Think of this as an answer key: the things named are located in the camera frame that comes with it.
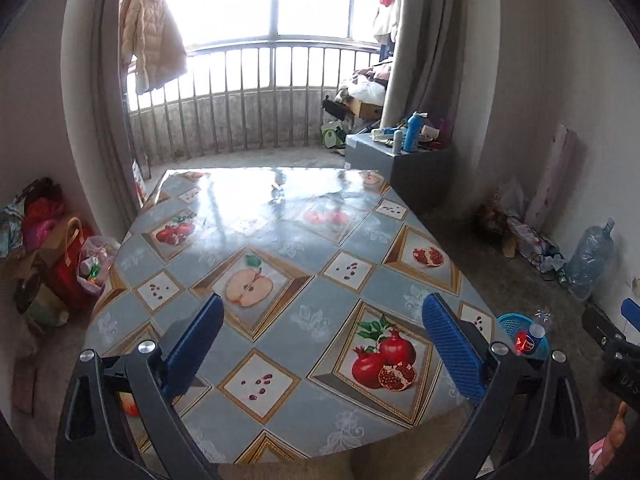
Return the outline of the person right hand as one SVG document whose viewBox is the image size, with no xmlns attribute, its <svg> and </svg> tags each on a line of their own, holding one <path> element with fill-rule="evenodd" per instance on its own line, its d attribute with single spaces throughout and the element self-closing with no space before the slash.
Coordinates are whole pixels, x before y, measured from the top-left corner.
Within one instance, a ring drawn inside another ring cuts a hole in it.
<svg viewBox="0 0 640 480">
<path fill-rule="evenodd" d="M 611 450 L 616 451 L 623 443 L 626 438 L 626 422 L 625 417 L 628 412 L 628 404 L 626 402 L 622 402 L 618 407 L 617 414 L 614 418 L 614 422 L 612 423 L 612 427 L 608 432 L 608 446 Z"/>
</svg>

